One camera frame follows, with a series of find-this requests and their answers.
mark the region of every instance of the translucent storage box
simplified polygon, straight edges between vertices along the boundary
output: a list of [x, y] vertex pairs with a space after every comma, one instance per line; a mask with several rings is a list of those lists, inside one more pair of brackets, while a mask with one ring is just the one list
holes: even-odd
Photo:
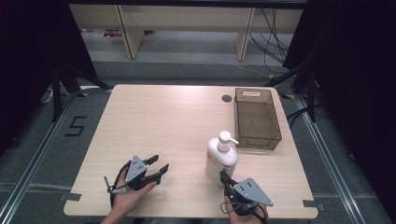
[[274, 150], [282, 140], [269, 90], [236, 88], [234, 117], [237, 147]]

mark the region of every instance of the gray floor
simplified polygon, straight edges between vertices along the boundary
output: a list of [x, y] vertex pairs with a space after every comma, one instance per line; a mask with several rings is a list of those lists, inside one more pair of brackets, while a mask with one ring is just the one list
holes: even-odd
[[[130, 60], [125, 52], [122, 38], [119, 36], [105, 38], [102, 31], [82, 33], [90, 52], [95, 69], [101, 80], [108, 84], [118, 83], [156, 83], [185, 85], [263, 85], [274, 74], [276, 77], [287, 70], [271, 57], [265, 57], [252, 41], [249, 41], [247, 57], [243, 62], [236, 60], [231, 34], [195, 33], [195, 32], [154, 32], [148, 33], [138, 52], [137, 58]], [[282, 42], [288, 45], [291, 35], [281, 35]], [[275, 47], [269, 49], [281, 57]], [[263, 66], [267, 64], [271, 72]], [[280, 94], [291, 93], [292, 78], [277, 86]], [[80, 80], [81, 85], [90, 83]], [[100, 221], [102, 217], [68, 217], [63, 212], [64, 202], [61, 197], [73, 186], [86, 150], [91, 142], [95, 128], [110, 93], [94, 92], [88, 97], [77, 97], [60, 124], [49, 146], [44, 160], [40, 163], [29, 189], [10, 223], [85, 223]], [[67, 102], [70, 95], [64, 96]], [[299, 109], [297, 101], [286, 97], [281, 99], [285, 114]], [[10, 147], [0, 158], [0, 203], [4, 203], [20, 180], [30, 159], [39, 148], [41, 139], [51, 125], [51, 104], [37, 109], [30, 122], [19, 134], [21, 145]], [[79, 125], [84, 125], [80, 137], [67, 137], [75, 116], [86, 116]], [[338, 135], [324, 108], [316, 109], [317, 126], [327, 148], [335, 161], [346, 186], [366, 223], [391, 223], [381, 203], [376, 198], [370, 184], [356, 162], [346, 154], [347, 146]], [[326, 168], [305, 119], [300, 116], [295, 120], [291, 131], [301, 157], [304, 170], [318, 204], [318, 217], [312, 220], [271, 219], [270, 223], [353, 223], [348, 210], [343, 204], [332, 176]]]

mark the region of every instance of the electrical cable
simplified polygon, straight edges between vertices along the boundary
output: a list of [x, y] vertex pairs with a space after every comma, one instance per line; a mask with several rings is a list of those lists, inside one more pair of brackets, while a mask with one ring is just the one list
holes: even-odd
[[270, 45], [272, 45], [272, 46], [274, 46], [274, 47], [281, 48], [281, 49], [283, 49], [283, 50], [289, 50], [289, 48], [282, 47], [282, 46], [279, 46], [278, 44], [271, 43], [271, 41], [270, 41], [269, 39], [265, 38], [265, 37], [262, 35], [262, 33], [260, 33], [260, 36], [262, 37], [262, 39], [264, 39], [266, 42], [269, 42]]
[[[320, 107], [320, 106], [322, 106], [322, 104], [316, 104], [316, 105], [314, 105], [314, 108], [315, 108], [315, 107]], [[292, 113], [292, 114], [287, 115], [287, 116], [286, 116], [286, 119], [293, 118], [293, 119], [291, 120], [291, 123], [290, 123], [289, 127], [291, 128], [291, 126], [293, 125], [293, 123], [294, 123], [294, 121], [297, 119], [297, 117], [299, 117], [300, 115], [302, 115], [302, 114], [303, 114], [304, 112], [306, 112], [306, 111], [308, 111], [308, 107], [304, 107], [304, 108], [302, 108], [302, 109], [297, 110], [296, 112], [294, 112], [294, 113]]]
[[285, 55], [285, 53], [283, 52], [283, 50], [279, 47], [279, 39], [277, 38], [277, 33], [276, 33], [276, 9], [275, 8], [273, 8], [273, 26], [272, 26], [272, 33], [273, 33], [273, 36], [274, 36], [274, 38], [275, 38], [275, 40], [276, 40], [276, 43], [277, 43], [277, 45], [278, 45], [278, 50], [279, 50], [279, 54], [280, 54], [280, 56], [282, 57], [282, 60], [284, 61], [285, 60], [285, 57], [284, 56], [286, 56]]
[[[271, 29], [271, 33], [270, 33], [270, 35], [269, 35], [269, 37], [268, 37], [268, 40], [271, 40], [271, 35], [273, 34], [273, 32], [272, 32], [272, 29]], [[264, 64], [265, 64], [265, 67], [267, 67], [267, 63], [266, 63], [266, 61], [265, 61], [265, 52], [264, 52]]]
[[[234, 206], [234, 205], [237, 205], [237, 206], [236, 206], [235, 208], [233, 207], [233, 210], [231, 210], [231, 211], [229, 212], [229, 211], [227, 211], [227, 210], [224, 210], [223, 205], [224, 205], [224, 207], [225, 207], [225, 204], [226, 204], [226, 203], [221, 203], [221, 204], [220, 204], [220, 209], [221, 209], [221, 212], [222, 212], [223, 214], [230, 214], [231, 212], [235, 212], [235, 210], [237, 210], [238, 208], [243, 207], [243, 206], [246, 206], [246, 204], [244, 204], [244, 203], [230, 203], [232, 206]], [[254, 211], [250, 211], [249, 209], [248, 209], [248, 211], [249, 211], [249, 213], [250, 213], [251, 215], [253, 215], [254, 217], [256, 217], [256, 218], [260, 221], [260, 223], [262, 223], [262, 224], [267, 224], [267, 215], [266, 215], [266, 213], [265, 213], [265, 210], [262, 208], [261, 205], [258, 204], [258, 206], [259, 206], [260, 209], [262, 210], [262, 213], [264, 214], [264, 217], [259, 216], [259, 214], [257, 214], [257, 213], [254, 212]]]
[[286, 59], [287, 55], [282, 49], [282, 45], [283, 46], [285, 46], [285, 45], [282, 43], [282, 41], [279, 40], [279, 38], [277, 38], [277, 30], [276, 30], [275, 18], [276, 18], [276, 12], [275, 12], [275, 15], [274, 15], [274, 34], [276, 36], [276, 43], [277, 43], [278, 49], [279, 49], [280, 53], [284, 56], [284, 59]]
[[[274, 35], [275, 35], [274, 38], [276, 39], [276, 42], [277, 42], [278, 44], [282, 45], [284, 48], [289, 49], [288, 46], [286, 46], [285, 44], [283, 44], [282, 41], [280, 41], [280, 40], [277, 38], [277, 33], [274, 32], [274, 29], [273, 29], [272, 26], [270, 25], [270, 22], [268, 21], [267, 16], [265, 15], [265, 12], [264, 12], [264, 9], [263, 9], [263, 8], [262, 8], [262, 15], [264, 16], [265, 21], [267, 22], [267, 25], [268, 25], [268, 27], [270, 28], [271, 34], [274, 34]], [[275, 19], [276, 19], [275, 16], [276, 16], [276, 8], [273, 8], [273, 23], [276, 23], [276, 21], [275, 21]]]
[[281, 72], [274, 71], [274, 70], [272, 70], [272, 69], [270, 69], [270, 68], [268, 67], [267, 62], [266, 62], [266, 60], [265, 60], [266, 54], [269, 54], [272, 58], [274, 58], [275, 60], [277, 60], [279, 63], [283, 63], [283, 61], [282, 61], [281, 59], [279, 59], [278, 57], [276, 57], [274, 53], [268, 51], [266, 48], [264, 48], [263, 46], [261, 46], [261, 45], [253, 38], [253, 36], [252, 36], [251, 34], [249, 34], [249, 35], [250, 35], [251, 39], [253, 40], [253, 43], [254, 43], [262, 52], [264, 52], [263, 58], [264, 58], [264, 66], [265, 66], [265, 68], [267, 68], [267, 69], [268, 69], [270, 72], [272, 72], [272, 73], [277, 73], [277, 74], [282, 74], [282, 75], [285, 74], [285, 73], [281, 73]]

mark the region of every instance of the pump dispenser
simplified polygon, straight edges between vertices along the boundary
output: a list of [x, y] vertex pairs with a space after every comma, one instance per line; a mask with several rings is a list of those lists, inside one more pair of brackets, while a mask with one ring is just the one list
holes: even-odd
[[238, 144], [229, 132], [223, 131], [218, 138], [210, 139], [207, 144], [205, 172], [220, 187], [224, 187], [220, 181], [220, 172], [225, 171], [232, 177], [238, 162], [238, 154], [230, 146], [230, 142]]

